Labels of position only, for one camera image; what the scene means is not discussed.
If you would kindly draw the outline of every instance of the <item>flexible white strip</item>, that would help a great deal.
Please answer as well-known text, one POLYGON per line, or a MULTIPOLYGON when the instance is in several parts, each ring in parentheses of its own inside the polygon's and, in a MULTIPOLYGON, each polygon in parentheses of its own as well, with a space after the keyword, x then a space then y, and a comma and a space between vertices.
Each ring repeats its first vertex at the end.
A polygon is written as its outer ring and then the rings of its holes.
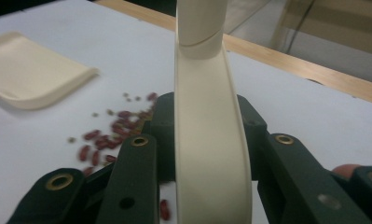
POLYGON ((251 223, 249 155, 224 47, 195 60, 176 39, 174 94, 178 223, 251 223))

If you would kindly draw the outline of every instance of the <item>red kidney bean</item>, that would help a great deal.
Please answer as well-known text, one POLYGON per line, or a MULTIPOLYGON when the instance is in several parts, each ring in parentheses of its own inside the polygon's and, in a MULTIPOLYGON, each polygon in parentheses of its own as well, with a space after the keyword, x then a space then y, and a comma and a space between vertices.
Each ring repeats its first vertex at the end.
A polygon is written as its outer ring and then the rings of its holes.
POLYGON ((101 142, 100 144, 96 145, 97 150, 102 150, 102 149, 105 149, 107 147, 109 147, 108 140, 106 140, 105 142, 101 142))
POLYGON ((140 134, 140 133, 141 133, 141 131, 140 130, 136 130, 136 129, 130 131, 130 135, 137 135, 137 134, 140 134))
POLYGON ((126 132, 122 128, 113 128, 113 133, 118 133, 121 136, 128 135, 128 132, 126 132))
POLYGON ((106 159, 106 161, 108 161, 108 162, 116 162, 117 157, 115 157, 115 156, 111 156, 111 155, 106 155, 105 159, 106 159))
POLYGON ((87 167, 83 170, 84 176, 92 175, 93 173, 93 166, 87 167))
POLYGON ((78 153, 78 158, 81 161, 86 161, 89 152, 90 152, 90 146, 88 146, 88 145, 83 146, 80 149, 80 152, 78 153))
POLYGON ((157 98, 158 95, 155 92, 151 92, 149 95, 147 95, 147 101, 155 101, 157 98))
POLYGON ((168 208, 168 201, 162 200, 159 203, 159 213, 160 217, 165 221, 168 221, 171 218, 171 212, 169 211, 168 208))
POLYGON ((120 112, 118 112, 118 114, 117 114, 117 116, 119 117, 119 118, 122 118, 122 119, 127 119, 127 118, 129 118, 130 116, 131 116, 131 112, 130 111, 128 111, 128 110, 123 110, 123 111, 120 111, 120 112))
POLYGON ((107 141, 107 147, 110 148, 110 149, 114 149, 118 146, 118 144, 116 142, 112 142, 112 141, 107 141))
POLYGON ((92 160, 91 160, 91 163, 93 166, 97 166, 99 164, 100 157, 101 157, 101 153, 98 150, 93 152, 92 160))
POLYGON ((90 133, 85 133, 83 137, 84 137, 85 140, 90 140, 90 139, 95 138, 96 136, 98 136, 100 133, 101 133, 101 131, 94 130, 90 133))
POLYGON ((112 128, 121 128, 121 126, 123 126, 123 124, 121 124, 121 121, 118 119, 111 124, 112 128))
POLYGON ((124 141, 124 139, 122 139, 122 137, 116 138, 114 140, 114 142, 117 144, 117 146, 121 145, 123 141, 124 141))

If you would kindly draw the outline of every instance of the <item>bean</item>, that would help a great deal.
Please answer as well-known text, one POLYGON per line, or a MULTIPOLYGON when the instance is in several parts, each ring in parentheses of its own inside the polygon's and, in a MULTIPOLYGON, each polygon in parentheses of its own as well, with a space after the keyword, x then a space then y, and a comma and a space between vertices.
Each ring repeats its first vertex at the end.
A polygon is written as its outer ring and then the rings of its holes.
POLYGON ((94 130, 90 133, 85 133, 84 134, 84 139, 85 140, 90 140, 90 139, 95 138, 96 136, 98 136, 100 133, 101 133, 101 131, 99 131, 99 130, 94 130))
POLYGON ((131 112, 128 110, 123 110, 118 112, 117 116, 122 119, 127 119, 131 116, 131 112))
POLYGON ((110 148, 110 149, 114 149, 118 146, 118 144, 116 142, 112 142, 112 141, 107 141, 107 147, 110 148))
POLYGON ((101 144, 96 145, 96 149, 97 150, 102 150, 102 149, 105 149, 107 147, 109 147, 109 144, 108 144, 107 141, 101 142, 101 144))
POLYGON ((113 128, 113 133, 118 133, 121 136, 128 135, 128 132, 126 132, 122 128, 113 128))
POLYGON ((106 159, 106 161, 108 161, 108 162, 116 162, 117 157, 115 157, 115 156, 111 156, 111 155, 106 155, 105 159, 106 159))
POLYGON ((147 95, 147 101, 156 101, 158 98, 158 95, 155 92, 151 92, 149 95, 147 95))
POLYGON ((168 208, 168 201, 162 200, 159 203, 159 213, 160 217, 165 221, 168 221, 171 218, 171 212, 169 211, 168 208))
POLYGON ((113 110, 111 110, 111 109, 107 109, 107 110, 106 110, 106 113, 107 113, 108 115, 110 115, 110 116, 113 116, 113 115, 114 115, 114 112, 113 112, 113 110))
POLYGON ((92 175, 93 173, 93 166, 87 167, 83 170, 84 176, 92 175))
POLYGON ((93 152, 92 160, 91 160, 91 164, 93 166, 97 166, 99 164, 100 156, 101 156, 101 153, 98 150, 93 152))
POLYGON ((76 139, 74 137, 69 137, 67 139, 67 142, 69 142, 69 143, 74 143, 75 141, 76 141, 76 139))
POLYGON ((90 146, 88 146, 88 145, 83 146, 80 149, 80 152, 78 153, 78 158, 81 161, 86 161, 89 152, 90 152, 90 146))

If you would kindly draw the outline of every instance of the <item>white table surface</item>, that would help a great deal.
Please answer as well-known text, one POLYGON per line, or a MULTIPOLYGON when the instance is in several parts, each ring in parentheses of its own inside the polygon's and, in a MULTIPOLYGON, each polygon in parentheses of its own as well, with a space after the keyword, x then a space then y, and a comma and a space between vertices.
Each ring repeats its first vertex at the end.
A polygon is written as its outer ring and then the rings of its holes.
MULTIPOLYGON (((9 31, 97 67, 100 75, 45 109, 20 110, 0 100, 0 223, 42 175, 88 166, 76 157, 83 145, 80 135, 108 132, 114 118, 106 109, 149 106, 146 100, 126 102, 123 92, 144 98, 151 91, 173 91, 174 71, 173 32, 88 1, 60 1, 0 17, 0 34, 9 31), (94 112, 100 116, 93 118, 94 112), (77 138, 73 144, 67 142, 71 136, 77 138)), ((233 52, 228 58, 238 94, 262 115, 271 133, 296 136, 326 169, 372 165, 371 103, 233 52)), ((254 223, 267 223, 255 190, 254 195, 254 223)), ((173 207, 174 188, 165 187, 162 197, 173 207)))

